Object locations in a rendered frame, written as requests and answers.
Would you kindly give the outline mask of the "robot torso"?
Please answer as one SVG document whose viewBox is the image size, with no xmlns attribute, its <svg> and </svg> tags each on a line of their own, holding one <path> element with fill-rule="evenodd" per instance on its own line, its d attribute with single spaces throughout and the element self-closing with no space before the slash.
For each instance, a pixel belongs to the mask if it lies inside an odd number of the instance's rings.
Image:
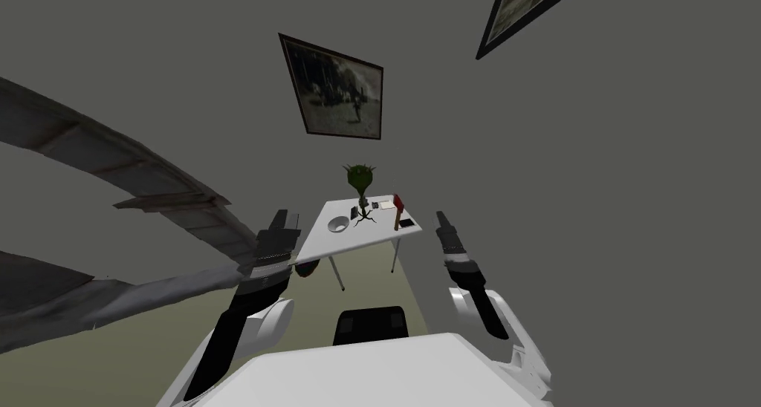
<svg viewBox="0 0 761 407">
<path fill-rule="evenodd" d="M 548 407 L 455 333 L 264 354 L 195 407 Z"/>
</svg>

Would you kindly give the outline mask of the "white table with plant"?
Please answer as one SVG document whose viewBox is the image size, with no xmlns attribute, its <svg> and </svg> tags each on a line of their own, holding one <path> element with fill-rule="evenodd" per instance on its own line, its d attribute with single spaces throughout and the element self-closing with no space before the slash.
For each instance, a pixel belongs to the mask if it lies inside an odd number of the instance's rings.
<svg viewBox="0 0 761 407">
<path fill-rule="evenodd" d="M 345 286 L 335 264 L 336 255 L 390 241 L 395 250 L 391 267 L 394 271 L 401 239 L 422 231 L 398 195 L 366 196 L 374 180 L 374 167 L 343 168 L 347 183 L 358 197 L 326 201 L 295 260 L 297 275 L 308 277 L 320 260 L 327 258 L 341 290 Z"/>
</svg>

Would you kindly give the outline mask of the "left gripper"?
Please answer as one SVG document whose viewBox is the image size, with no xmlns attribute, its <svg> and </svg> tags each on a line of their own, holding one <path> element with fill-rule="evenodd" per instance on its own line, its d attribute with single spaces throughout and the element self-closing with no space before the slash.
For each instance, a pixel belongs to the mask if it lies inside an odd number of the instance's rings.
<svg viewBox="0 0 761 407">
<path fill-rule="evenodd" d="M 299 215 L 288 215 L 286 208 L 280 209 L 269 224 L 269 229 L 260 230 L 256 236 L 253 255 L 254 266 L 266 266 L 287 262 L 291 258 L 302 230 L 298 229 Z"/>
</svg>

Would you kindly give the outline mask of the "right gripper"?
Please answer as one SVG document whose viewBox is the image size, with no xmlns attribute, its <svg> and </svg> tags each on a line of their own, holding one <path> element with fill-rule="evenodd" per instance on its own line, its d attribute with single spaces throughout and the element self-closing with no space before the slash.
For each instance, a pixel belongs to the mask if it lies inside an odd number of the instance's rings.
<svg viewBox="0 0 761 407">
<path fill-rule="evenodd" d="M 445 260 L 469 260 L 467 250 L 463 247 L 456 228 L 442 211 L 435 214 L 438 220 L 436 234 L 441 243 Z"/>
</svg>

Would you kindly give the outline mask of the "black framed green picture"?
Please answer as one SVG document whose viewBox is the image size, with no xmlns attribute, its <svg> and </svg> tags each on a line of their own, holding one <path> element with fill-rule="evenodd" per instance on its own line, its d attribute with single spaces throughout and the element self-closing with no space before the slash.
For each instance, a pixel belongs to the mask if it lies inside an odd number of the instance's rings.
<svg viewBox="0 0 761 407">
<path fill-rule="evenodd" d="M 501 45 L 562 0 L 495 0 L 476 59 Z"/>
</svg>

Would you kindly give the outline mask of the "dark framed grey picture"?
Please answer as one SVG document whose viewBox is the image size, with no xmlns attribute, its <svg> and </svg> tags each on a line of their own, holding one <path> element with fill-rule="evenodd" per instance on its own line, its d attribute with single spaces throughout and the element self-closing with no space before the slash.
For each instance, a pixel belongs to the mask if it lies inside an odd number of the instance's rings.
<svg viewBox="0 0 761 407">
<path fill-rule="evenodd" d="M 279 41 L 307 134 L 382 138 L 381 66 L 282 33 Z"/>
</svg>

